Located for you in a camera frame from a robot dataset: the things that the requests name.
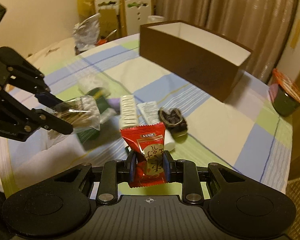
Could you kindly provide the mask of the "red lid noodle cup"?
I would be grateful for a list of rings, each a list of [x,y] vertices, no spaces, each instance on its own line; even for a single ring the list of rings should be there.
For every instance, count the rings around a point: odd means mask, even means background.
[[[292,115],[300,108],[300,90],[296,83],[283,72],[274,68],[269,86],[271,103],[283,117]]]

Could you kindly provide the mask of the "brown cardboard box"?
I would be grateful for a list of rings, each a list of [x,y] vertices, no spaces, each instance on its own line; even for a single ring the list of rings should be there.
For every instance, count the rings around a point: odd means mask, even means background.
[[[220,102],[241,79],[252,50],[184,21],[140,26],[139,53]]]

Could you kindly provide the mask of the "white plastic jar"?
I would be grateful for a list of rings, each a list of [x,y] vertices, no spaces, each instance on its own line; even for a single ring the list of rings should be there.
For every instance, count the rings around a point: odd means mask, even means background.
[[[164,22],[165,20],[166,19],[164,18],[164,16],[150,15],[147,18],[147,24]]]

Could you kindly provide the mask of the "white cream tube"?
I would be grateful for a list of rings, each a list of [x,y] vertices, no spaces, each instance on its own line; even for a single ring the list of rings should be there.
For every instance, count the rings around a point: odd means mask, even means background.
[[[155,101],[138,103],[137,107],[147,125],[154,125],[160,122],[159,107]],[[168,129],[165,129],[164,149],[169,152],[175,149],[175,140]]]

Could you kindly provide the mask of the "white plastic comb holder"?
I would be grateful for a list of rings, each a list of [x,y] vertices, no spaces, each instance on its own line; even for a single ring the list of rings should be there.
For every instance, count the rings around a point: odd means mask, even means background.
[[[139,125],[136,104],[133,95],[120,98],[120,128],[131,128]]]

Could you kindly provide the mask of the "white chair back right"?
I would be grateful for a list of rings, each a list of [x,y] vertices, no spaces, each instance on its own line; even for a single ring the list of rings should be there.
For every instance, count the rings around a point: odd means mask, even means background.
[[[147,23],[153,13],[152,0],[120,0],[120,24],[122,36],[140,32],[140,26]]]

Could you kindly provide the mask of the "white chair back left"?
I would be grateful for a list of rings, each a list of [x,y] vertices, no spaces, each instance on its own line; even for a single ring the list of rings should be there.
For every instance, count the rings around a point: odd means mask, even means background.
[[[100,37],[113,41],[120,37],[120,0],[94,0],[95,10],[99,13]]]

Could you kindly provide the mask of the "green salve blister card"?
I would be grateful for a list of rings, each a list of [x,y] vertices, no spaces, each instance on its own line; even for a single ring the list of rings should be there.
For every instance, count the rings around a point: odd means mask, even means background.
[[[104,96],[103,88],[93,88],[80,99],[85,113],[79,121],[83,127],[79,129],[77,137],[80,143],[84,145],[99,137],[102,126],[116,115],[116,111]]]

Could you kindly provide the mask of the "purple tube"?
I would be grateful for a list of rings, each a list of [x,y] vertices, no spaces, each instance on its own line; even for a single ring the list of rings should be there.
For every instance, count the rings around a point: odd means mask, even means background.
[[[110,98],[107,101],[111,108],[113,108],[115,111],[120,110],[120,98]]]

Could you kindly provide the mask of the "crumpled plastic bag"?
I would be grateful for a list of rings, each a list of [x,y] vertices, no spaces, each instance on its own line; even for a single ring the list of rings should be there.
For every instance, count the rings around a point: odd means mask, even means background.
[[[74,26],[72,36],[77,55],[96,47],[100,35],[99,18],[100,13],[96,13]]]

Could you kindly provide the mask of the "red candy packet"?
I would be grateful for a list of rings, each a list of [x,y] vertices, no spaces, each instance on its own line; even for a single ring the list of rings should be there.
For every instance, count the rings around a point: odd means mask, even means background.
[[[148,187],[166,183],[163,156],[165,125],[143,125],[121,129],[121,136],[136,152],[136,167],[131,188]]]

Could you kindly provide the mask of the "cotton swab bag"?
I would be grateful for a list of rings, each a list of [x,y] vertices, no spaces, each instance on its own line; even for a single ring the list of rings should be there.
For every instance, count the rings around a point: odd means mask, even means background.
[[[82,95],[62,102],[53,109],[47,109],[50,114],[70,123],[72,133],[79,133],[89,129],[100,130],[101,114],[92,96]]]

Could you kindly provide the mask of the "beige curtain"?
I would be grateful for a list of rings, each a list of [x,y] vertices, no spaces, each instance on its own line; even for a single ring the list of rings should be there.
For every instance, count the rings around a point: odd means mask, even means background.
[[[282,54],[298,0],[152,0],[155,13],[224,35],[253,53],[246,71],[267,82]]]

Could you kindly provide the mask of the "clear plastic floss box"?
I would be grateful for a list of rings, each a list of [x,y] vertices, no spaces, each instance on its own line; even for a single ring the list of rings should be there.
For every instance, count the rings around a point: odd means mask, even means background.
[[[95,88],[106,88],[107,83],[103,79],[99,78],[96,74],[89,74],[77,81],[79,90],[83,94],[87,94],[89,91]]]

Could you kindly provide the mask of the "dark scrunchie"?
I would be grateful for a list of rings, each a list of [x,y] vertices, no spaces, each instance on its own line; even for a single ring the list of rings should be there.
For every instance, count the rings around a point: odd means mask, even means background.
[[[166,112],[163,108],[158,110],[159,120],[164,123],[171,133],[187,133],[187,122],[180,109],[172,108]]]

